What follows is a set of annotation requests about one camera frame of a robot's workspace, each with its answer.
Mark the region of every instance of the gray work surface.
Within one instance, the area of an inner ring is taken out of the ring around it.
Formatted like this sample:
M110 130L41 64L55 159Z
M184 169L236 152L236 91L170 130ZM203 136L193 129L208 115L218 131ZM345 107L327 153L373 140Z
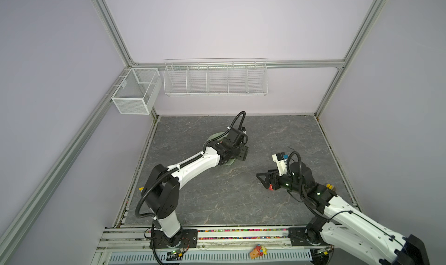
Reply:
M155 165L161 163L168 166L198 153L206 139L214 133L225 131L233 118L161 117L137 188L145 185ZM300 153L302 162L311 168L316 182L334 185L336 192L351 203L341 174L313 116L246 116L243 126L249 137L246 160L210 168L180 190L176 212L183 226L306 225L314 216L303 203L291 198L285 189L265 189L256 178L256 173L277 168L272 154L290 153L293 149ZM135 207L140 198L137 189L124 225L151 225L150 217L135 217ZM144 204L141 213L148 211Z

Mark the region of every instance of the white wall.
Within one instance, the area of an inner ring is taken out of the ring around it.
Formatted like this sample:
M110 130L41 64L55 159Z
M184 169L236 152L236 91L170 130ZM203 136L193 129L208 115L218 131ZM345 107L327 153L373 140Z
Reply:
M106 0L134 61L342 59L372 0Z
M90 264L104 228L119 212L150 120L111 106L10 265Z
M444 263L446 0L390 0L321 122L366 213Z
M343 59L373 0L106 0L134 61ZM314 113L332 68L269 71L265 97L167 97L159 114Z
M121 73L90 0L0 0L0 235Z
M160 115L314 113L335 76L336 68L276 68L268 70L265 96L168 97L160 91L155 109Z

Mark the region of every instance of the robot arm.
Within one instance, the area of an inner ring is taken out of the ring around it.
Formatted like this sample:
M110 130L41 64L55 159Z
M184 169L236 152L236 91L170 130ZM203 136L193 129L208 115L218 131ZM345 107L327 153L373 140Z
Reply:
M296 155L298 161L290 164L292 155ZM273 160L278 169L259 173L257 178L270 190L284 187L289 192L297 192L316 215L307 225L306 233L298 239L314 245L325 242L338 246L371 265L429 264L426 248L420 239L413 235L406 238L384 227L350 206L327 187L331 185L316 183L311 170L300 161L297 152L290 156L279 153L273 155ZM331 222L332 219L348 230Z
M243 115L238 128L233 125L238 117ZM220 136L208 140L202 151L174 165L164 167L156 165L141 192L141 200L136 208L136 216L153 217L153 223L163 233L170 247L180 243L182 227L175 212L178 206L179 190L192 178L203 171L223 165L231 159L245 160L248 153L246 130L242 127L246 113L240 112L228 130ZM146 203L153 213L140 214L143 203Z

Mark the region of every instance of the black motor joint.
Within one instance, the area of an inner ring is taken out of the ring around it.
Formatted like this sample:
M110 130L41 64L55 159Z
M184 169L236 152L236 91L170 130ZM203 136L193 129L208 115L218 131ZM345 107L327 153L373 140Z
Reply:
M207 147L217 151L220 156L219 165L225 164L232 158L244 161L248 154L248 147L245 146L248 136L244 133L245 128L231 128L223 140L214 140L208 143Z
M283 187L288 191L297 192L309 208L320 213L323 213L324 208L330 205L328 203L330 199L337 196L335 191L315 182L311 169L303 162L291 163L288 173L282 176L279 175L277 169L271 169L267 173L258 173L257 178L266 189L277 190Z

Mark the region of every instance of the white mesh basket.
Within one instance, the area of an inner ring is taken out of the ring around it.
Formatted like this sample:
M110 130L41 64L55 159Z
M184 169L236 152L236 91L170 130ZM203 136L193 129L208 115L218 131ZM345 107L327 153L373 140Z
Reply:
M266 60L168 63L164 71L164 92L168 96L266 95Z
M111 99L121 114L150 114L161 85L157 68L131 68Z

